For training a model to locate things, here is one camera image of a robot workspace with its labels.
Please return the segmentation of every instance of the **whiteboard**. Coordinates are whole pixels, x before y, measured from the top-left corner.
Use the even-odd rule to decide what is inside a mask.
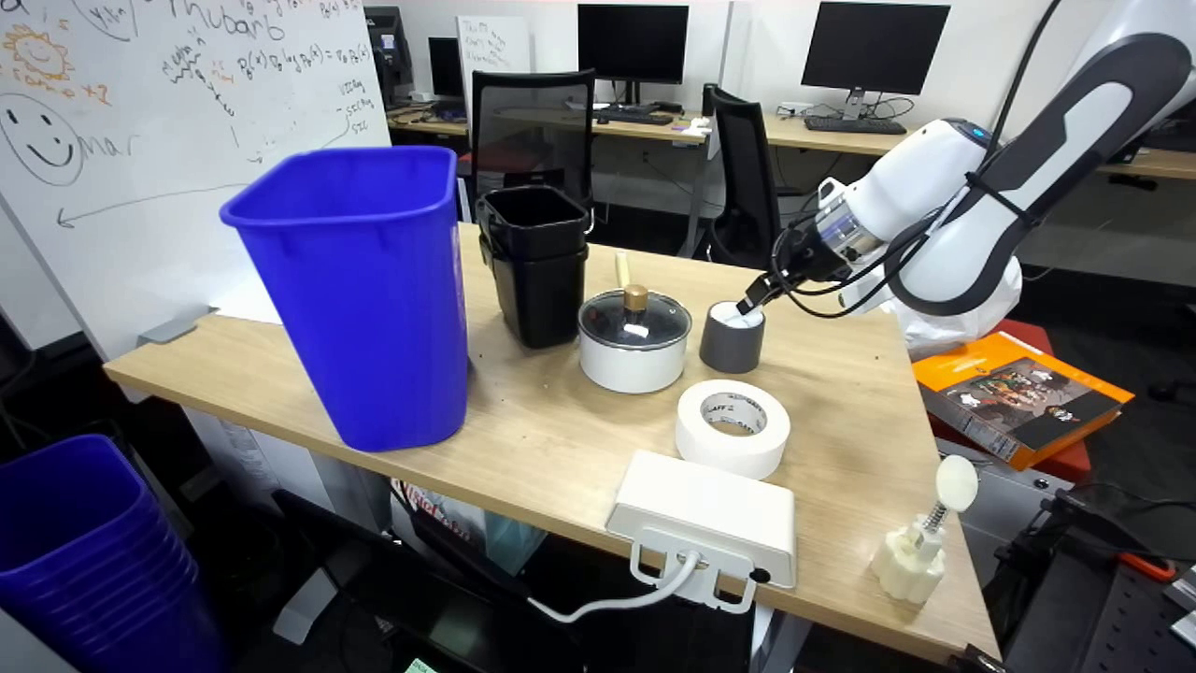
[[[0,199],[106,359],[253,277],[253,177],[390,146],[358,0],[8,0],[0,54]]]
[[[531,25],[525,14],[461,14],[461,84],[476,114],[476,73],[535,73]]]

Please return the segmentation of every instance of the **blue plastic bin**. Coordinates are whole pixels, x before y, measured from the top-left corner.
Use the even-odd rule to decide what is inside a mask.
[[[319,151],[221,211],[353,449],[435,447],[465,423],[451,186],[442,146]]]
[[[0,465],[0,606],[80,669],[229,665],[187,548],[101,433]]]

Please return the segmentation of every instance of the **floor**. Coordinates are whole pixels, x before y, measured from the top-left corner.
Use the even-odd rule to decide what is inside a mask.
[[[609,219],[609,227],[597,227],[597,235],[609,244],[635,244],[650,251],[670,251],[674,244],[682,244],[682,221],[670,221],[667,235],[635,241],[635,232],[642,232],[638,219],[642,212],[617,212]],[[1089,366],[1124,391],[1138,391],[1138,399],[1124,407],[1124,417],[1089,443],[1094,477],[1089,487],[1080,487],[1080,494],[1114,523],[1133,533],[1144,548],[1172,560],[1196,560],[1194,303],[1194,288],[1032,270],[1032,285],[1025,291],[1025,303],[1017,307],[1017,320],[1045,325],[1062,359]],[[175,407],[127,406],[85,356],[71,364],[66,373],[54,369],[39,386],[5,391],[5,397],[8,427],[0,429],[0,460],[80,429],[106,429],[122,447],[147,454],[147,465],[166,477],[166,487],[179,494],[184,510],[199,521],[199,536],[191,541],[214,591],[216,619],[239,660],[239,673],[390,669],[390,660],[396,656],[391,642],[405,640],[390,640],[396,624],[375,621],[369,609],[363,609],[363,604],[355,599],[331,604],[305,646],[293,646],[269,637],[277,606],[314,570],[314,556],[273,515],[252,511],[221,489],[187,499],[184,487],[203,467],[203,449],[196,447],[196,433]],[[658,621],[642,621],[635,627],[653,634],[658,640],[675,634],[675,621],[687,619],[662,615]],[[741,640],[741,624],[701,627],[720,634],[719,640]],[[725,669],[714,656],[705,661],[687,660],[662,669],[709,665]],[[796,669],[906,673],[929,665],[816,627],[809,651],[796,660]]]

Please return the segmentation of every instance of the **black container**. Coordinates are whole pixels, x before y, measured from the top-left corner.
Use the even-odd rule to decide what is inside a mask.
[[[587,212],[568,194],[545,182],[485,194],[483,255],[516,339],[576,339],[592,251]]]

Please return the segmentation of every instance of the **black mesh chair back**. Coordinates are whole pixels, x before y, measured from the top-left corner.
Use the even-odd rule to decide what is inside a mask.
[[[476,73],[471,100],[467,186],[476,204],[516,182],[552,182],[592,211],[592,73]]]
[[[709,225],[709,257],[761,270],[781,232],[771,143],[761,110],[719,88],[701,90],[719,121],[725,211]]]

